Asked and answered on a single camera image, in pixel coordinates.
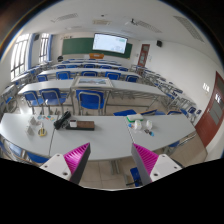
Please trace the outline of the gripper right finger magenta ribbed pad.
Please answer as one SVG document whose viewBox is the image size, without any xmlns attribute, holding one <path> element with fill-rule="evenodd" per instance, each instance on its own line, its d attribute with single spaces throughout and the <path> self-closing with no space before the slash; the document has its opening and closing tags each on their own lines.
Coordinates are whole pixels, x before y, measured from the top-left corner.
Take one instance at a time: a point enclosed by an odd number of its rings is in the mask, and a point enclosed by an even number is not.
<svg viewBox="0 0 224 224">
<path fill-rule="evenodd" d="M 143 185 L 150 184 L 182 169 L 166 154 L 156 154 L 143 146 L 133 143 L 132 157 L 137 165 Z"/>
</svg>

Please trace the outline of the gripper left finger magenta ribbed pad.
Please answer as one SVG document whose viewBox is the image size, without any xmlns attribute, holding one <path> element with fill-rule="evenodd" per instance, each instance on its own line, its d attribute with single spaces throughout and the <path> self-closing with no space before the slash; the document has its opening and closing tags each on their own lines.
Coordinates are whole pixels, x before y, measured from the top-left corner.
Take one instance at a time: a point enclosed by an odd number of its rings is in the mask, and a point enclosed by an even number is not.
<svg viewBox="0 0 224 224">
<path fill-rule="evenodd" d="M 55 154 L 41 166 L 41 169 L 74 184 L 78 184 L 81 180 L 90 153 L 90 144 L 86 143 L 66 154 Z"/>
</svg>

